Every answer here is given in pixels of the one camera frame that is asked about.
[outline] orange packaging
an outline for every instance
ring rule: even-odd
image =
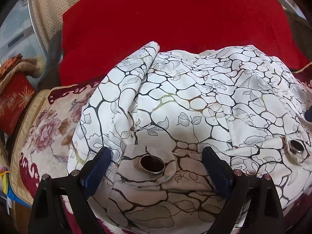
[[[13,134],[21,113],[29,103],[34,88],[21,72],[16,73],[0,95],[0,129]]]

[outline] white fabric pattern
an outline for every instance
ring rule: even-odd
[[[113,68],[82,108],[68,172],[105,145],[113,161],[89,199],[98,218],[138,233],[204,233],[225,201],[202,149],[248,175],[269,173],[286,207],[312,183],[312,125],[303,115],[311,100],[277,57],[254,46],[159,53],[150,42]],[[290,140],[304,152],[291,152]],[[138,167],[146,154],[158,154],[164,174]]]

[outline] red pillow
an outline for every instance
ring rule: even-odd
[[[21,113],[34,94],[34,88],[21,72],[14,74],[0,94],[0,129],[7,135],[13,134]]]
[[[152,40],[191,53],[252,44],[290,68],[308,63],[276,0],[81,0],[63,22],[62,85],[104,75]]]

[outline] metal grommet ring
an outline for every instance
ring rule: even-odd
[[[71,172],[71,176],[76,177],[76,176],[78,176],[78,175],[79,175],[79,173],[80,173],[80,171],[79,171],[79,170],[73,170],[73,171]]]
[[[264,174],[263,177],[264,177],[266,180],[271,180],[271,179],[272,179],[271,175],[268,174],[268,173]]]
[[[305,148],[303,147],[303,145],[296,140],[291,140],[289,142],[289,150],[293,153],[293,154],[301,154],[305,151]]]
[[[141,157],[139,166],[146,172],[153,174],[163,173],[165,170],[165,163],[157,156],[145,155]]]
[[[239,170],[239,169],[235,169],[235,170],[234,170],[234,174],[235,174],[236,176],[241,176],[241,175],[243,175],[243,172],[242,172],[241,170]]]
[[[46,173],[41,176],[41,179],[43,179],[43,180],[48,180],[50,178],[51,178],[51,176],[49,174],[46,174]]]

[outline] gold trim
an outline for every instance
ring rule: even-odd
[[[312,62],[308,63],[308,64],[305,65],[302,69],[300,69],[300,70],[298,70],[298,71],[296,71],[296,72],[294,72],[294,73],[295,73],[295,74],[298,74],[298,73],[304,71],[304,70],[305,70],[308,66],[310,66],[311,64],[312,64]]]
[[[66,88],[70,88],[70,87],[77,86],[77,85],[78,85],[78,84],[72,84],[72,85],[70,85],[70,86],[57,86],[57,87],[52,88],[52,89],[50,90],[50,92],[49,92],[48,97],[46,98],[46,100],[44,101],[43,104],[45,104],[46,101],[49,102],[49,96],[50,96],[50,94],[51,94],[52,91],[60,90],[60,89],[66,89]]]
[[[32,124],[34,123],[37,115],[39,114],[40,110],[42,109],[43,104],[44,104],[46,98],[49,96],[49,94],[50,94],[50,90],[40,91],[35,96],[35,98],[32,100],[31,105],[29,106],[29,108],[25,114],[25,117],[21,123],[20,129],[18,130],[18,135],[16,137],[16,141],[15,141],[13,151],[12,151],[12,159],[11,159],[11,164],[10,164],[10,171],[11,171],[10,184],[11,184],[12,190],[16,194],[16,196],[18,198],[20,198],[21,200],[25,201],[26,203],[28,203],[29,205],[32,205],[33,199],[32,199],[32,196],[30,195],[29,191],[24,186],[23,182],[19,182],[19,179],[21,179],[21,174],[19,172],[19,157],[20,156],[18,156],[18,159],[16,159],[17,157],[15,156],[15,154],[17,151],[17,146],[20,146],[20,144],[18,143],[18,139],[22,136],[23,130],[25,129],[25,127],[24,127],[25,122],[29,122],[30,126],[28,128],[27,133],[24,131],[24,133],[26,135],[24,140],[27,139],[29,129],[32,126]],[[29,116],[29,113],[31,111],[33,111],[32,107],[36,103],[37,98],[42,98],[42,100],[39,102],[38,107],[36,109],[36,112],[34,112],[34,115],[32,116],[32,119],[28,120],[27,117]]]

